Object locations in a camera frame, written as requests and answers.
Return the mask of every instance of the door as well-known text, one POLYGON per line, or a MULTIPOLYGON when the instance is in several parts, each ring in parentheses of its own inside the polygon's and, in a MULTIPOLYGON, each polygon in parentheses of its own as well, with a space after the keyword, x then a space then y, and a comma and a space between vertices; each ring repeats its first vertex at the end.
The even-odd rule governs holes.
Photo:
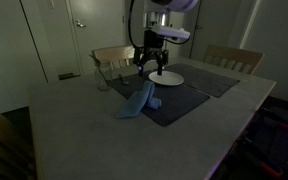
POLYGON ((67 0, 83 74, 93 73, 94 49, 125 44, 124 0, 67 0))
POLYGON ((239 47, 253 0, 200 0, 190 57, 202 60, 208 44, 239 47))
POLYGON ((49 63, 57 76, 80 75, 65 0, 21 1, 44 64, 49 63))
POLYGON ((20 0, 0 0, 0 112, 27 106, 29 88, 44 83, 20 0))

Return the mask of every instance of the white wall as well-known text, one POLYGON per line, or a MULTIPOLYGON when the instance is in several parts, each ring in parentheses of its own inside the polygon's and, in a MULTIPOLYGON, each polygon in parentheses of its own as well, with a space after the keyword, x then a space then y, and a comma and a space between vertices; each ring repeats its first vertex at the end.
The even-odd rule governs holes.
POLYGON ((265 54, 255 75, 277 81, 271 95, 288 101, 288 1, 262 0, 245 49, 265 54))
POLYGON ((19 0, 0 0, 0 112, 28 105, 29 87, 45 84, 19 0))
POLYGON ((190 57, 202 60, 209 44, 239 47, 253 0, 200 2, 197 24, 202 28, 195 30, 190 57))

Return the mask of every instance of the dark floor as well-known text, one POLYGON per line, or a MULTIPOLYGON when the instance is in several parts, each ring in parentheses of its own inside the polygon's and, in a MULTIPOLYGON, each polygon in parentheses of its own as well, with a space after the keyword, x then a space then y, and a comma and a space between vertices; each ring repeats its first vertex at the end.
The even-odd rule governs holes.
MULTIPOLYGON (((273 97, 268 97, 262 107, 265 108, 271 108, 271 107, 277 107, 282 110, 288 111, 288 102, 279 100, 273 97)), ((31 133, 31 122, 30 122, 30 115, 29 115, 29 108, 21 108, 18 110, 10 111, 7 113, 3 113, 4 116, 6 116, 13 124, 14 126, 19 130, 19 132, 29 141, 32 142, 32 133, 31 133)), ((255 115, 253 117, 253 120, 256 120, 258 117, 255 115)), ((260 132, 260 137, 257 137, 259 139, 259 144, 261 144, 264 148, 264 146, 267 146, 269 144, 269 140, 266 140, 263 137, 267 137, 267 134, 269 134, 269 130, 263 129, 260 132)), ((249 163, 247 160, 240 159, 239 164, 236 168, 236 170, 233 173, 230 173, 229 177, 226 177, 225 179, 229 180, 264 180, 269 179, 269 177, 263 173, 259 168, 255 167, 253 164, 249 163)))
MULTIPOLYGON (((288 120, 288 102, 280 99, 268 97, 262 104, 263 108, 272 110, 275 114, 288 120)), ((256 113, 251 122, 259 121, 260 113, 256 113)), ((268 122, 275 123, 276 121, 270 121, 269 118, 265 119, 266 123, 257 123, 256 135, 252 139, 258 149, 263 152, 275 165, 284 170, 284 175, 280 177, 282 179, 288 179, 288 132, 283 130, 277 130, 275 127, 267 126, 268 122)), ((245 153, 245 149, 237 149, 237 154, 245 153)), ((263 169, 259 168, 250 159, 245 156, 238 156, 233 158, 234 163, 231 163, 231 169, 223 171, 224 176, 221 180, 266 180, 274 179, 272 176, 264 172, 263 169)))

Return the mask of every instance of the white plate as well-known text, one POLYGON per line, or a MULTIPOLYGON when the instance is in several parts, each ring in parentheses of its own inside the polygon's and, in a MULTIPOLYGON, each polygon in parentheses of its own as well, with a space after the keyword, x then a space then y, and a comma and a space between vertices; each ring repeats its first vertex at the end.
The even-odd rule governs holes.
POLYGON ((157 84, 165 86, 177 86, 184 82, 184 78, 181 75, 169 71, 163 71, 162 76, 157 75, 157 71, 155 71, 148 78, 157 84))

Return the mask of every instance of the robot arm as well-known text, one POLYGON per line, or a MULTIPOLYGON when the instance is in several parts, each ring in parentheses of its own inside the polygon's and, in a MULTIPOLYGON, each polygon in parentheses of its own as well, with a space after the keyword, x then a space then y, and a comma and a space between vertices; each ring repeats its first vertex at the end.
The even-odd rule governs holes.
POLYGON ((145 1, 145 31, 144 46, 135 48, 133 63, 137 65, 139 75, 143 76, 144 65, 150 60, 156 60, 158 75, 162 75, 164 66, 168 63, 168 50, 162 49, 165 38, 187 40, 190 33, 184 29, 168 27, 170 11, 187 12, 198 0, 146 0, 145 1))

